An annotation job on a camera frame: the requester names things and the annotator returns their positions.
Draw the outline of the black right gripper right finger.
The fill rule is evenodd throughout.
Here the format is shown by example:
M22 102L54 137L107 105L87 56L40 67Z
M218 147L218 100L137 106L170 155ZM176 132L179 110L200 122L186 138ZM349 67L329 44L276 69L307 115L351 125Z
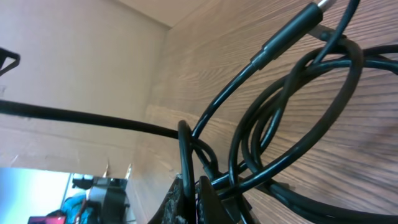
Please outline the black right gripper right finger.
M199 178L197 215L198 224L235 224L205 176Z

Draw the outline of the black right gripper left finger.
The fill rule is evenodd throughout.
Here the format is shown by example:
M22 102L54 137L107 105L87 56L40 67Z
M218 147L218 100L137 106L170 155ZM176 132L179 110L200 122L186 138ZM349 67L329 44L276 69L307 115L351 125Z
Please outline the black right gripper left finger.
M148 224L186 224L182 175L177 174L164 200Z

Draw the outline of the person in teal shirt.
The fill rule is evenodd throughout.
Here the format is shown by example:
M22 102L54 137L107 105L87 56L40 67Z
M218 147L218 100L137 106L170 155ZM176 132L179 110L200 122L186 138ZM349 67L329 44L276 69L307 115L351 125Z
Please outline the person in teal shirt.
M47 214L47 217L66 217L66 224L74 224L75 218L79 214L80 208L83 205L83 200L86 197L82 194L75 195L73 197L68 197L63 207L59 210L55 210ZM95 216L94 210L89 208L88 206L85 207L84 211L80 214L80 223L81 224L98 224L98 220Z

